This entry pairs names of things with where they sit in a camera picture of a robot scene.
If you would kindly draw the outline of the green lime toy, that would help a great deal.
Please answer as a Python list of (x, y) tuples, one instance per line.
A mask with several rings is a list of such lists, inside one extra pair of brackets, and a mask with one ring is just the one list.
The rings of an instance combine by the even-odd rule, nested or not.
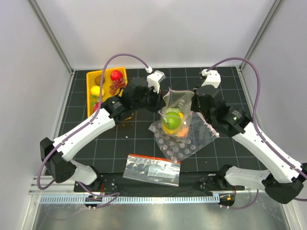
[(175, 130), (181, 124), (181, 117), (177, 112), (167, 112), (166, 115), (162, 117), (162, 124), (169, 130)]

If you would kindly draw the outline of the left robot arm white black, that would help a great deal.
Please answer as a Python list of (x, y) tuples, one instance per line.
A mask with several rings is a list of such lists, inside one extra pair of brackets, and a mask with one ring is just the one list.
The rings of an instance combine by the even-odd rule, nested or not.
[(157, 112), (165, 107), (160, 83), (165, 76), (156, 71), (147, 78), (128, 81), (121, 95), (107, 98), (94, 114), (66, 134), (40, 142), (41, 158), (56, 183), (69, 179), (80, 182), (91, 192), (101, 188), (99, 173), (92, 166), (73, 160), (89, 142), (128, 119), (138, 109)]

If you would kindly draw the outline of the orange peach toy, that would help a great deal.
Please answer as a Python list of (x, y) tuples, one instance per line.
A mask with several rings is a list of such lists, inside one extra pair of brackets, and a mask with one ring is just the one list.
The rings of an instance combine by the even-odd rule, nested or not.
[(188, 127), (184, 127), (184, 128), (182, 128), (182, 129), (178, 132), (177, 137), (179, 137), (179, 138), (184, 138), (184, 137), (186, 137), (186, 136), (188, 135), (188, 133), (189, 133), (189, 128), (188, 128)]

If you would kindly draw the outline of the dark red grapes toy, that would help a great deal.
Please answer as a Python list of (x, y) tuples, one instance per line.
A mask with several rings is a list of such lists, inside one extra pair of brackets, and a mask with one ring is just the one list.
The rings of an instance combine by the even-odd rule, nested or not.
[(111, 95), (117, 94), (118, 90), (126, 87), (126, 82), (124, 78), (119, 78), (117, 80), (113, 80), (111, 86), (109, 87), (109, 93)]

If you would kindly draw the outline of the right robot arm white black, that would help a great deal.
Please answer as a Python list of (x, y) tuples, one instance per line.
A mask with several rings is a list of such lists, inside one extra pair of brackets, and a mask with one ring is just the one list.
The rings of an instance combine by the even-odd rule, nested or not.
[(306, 181), (307, 165), (270, 144), (243, 109), (226, 105), (218, 88), (205, 85), (193, 92), (191, 110), (200, 113), (214, 131), (244, 146), (266, 167), (257, 171), (225, 164), (216, 173), (217, 186), (222, 190), (231, 186), (255, 188), (281, 204), (296, 200)]

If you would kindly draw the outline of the yellow mango toy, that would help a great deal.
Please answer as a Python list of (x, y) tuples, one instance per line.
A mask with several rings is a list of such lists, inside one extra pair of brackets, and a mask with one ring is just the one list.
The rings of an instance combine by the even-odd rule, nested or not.
[(181, 126), (182, 126), (183, 118), (184, 118), (183, 113), (179, 113), (179, 115), (180, 115), (180, 117), (181, 117), (181, 124), (180, 124), (180, 126), (179, 126), (177, 129), (175, 129), (175, 130), (169, 130), (169, 129), (167, 129), (167, 128), (162, 124), (162, 128), (164, 129), (164, 131), (165, 131), (166, 133), (168, 133), (168, 134), (174, 134), (174, 133), (176, 133), (176, 132), (179, 131), (179, 129), (180, 129)]

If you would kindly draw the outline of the pink polka dot zip bag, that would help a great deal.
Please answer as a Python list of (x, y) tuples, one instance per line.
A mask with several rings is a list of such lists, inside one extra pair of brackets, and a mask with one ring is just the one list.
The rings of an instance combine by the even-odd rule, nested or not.
[(169, 89), (163, 97), (165, 107), (160, 111), (162, 130), (174, 138), (186, 138), (191, 121), (192, 91), (176, 91)]

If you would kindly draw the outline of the green cabbage toy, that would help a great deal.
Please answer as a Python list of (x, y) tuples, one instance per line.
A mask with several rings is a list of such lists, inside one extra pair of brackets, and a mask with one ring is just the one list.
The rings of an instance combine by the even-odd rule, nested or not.
[(166, 113), (169, 112), (181, 113), (181, 110), (179, 108), (169, 107), (167, 108)]

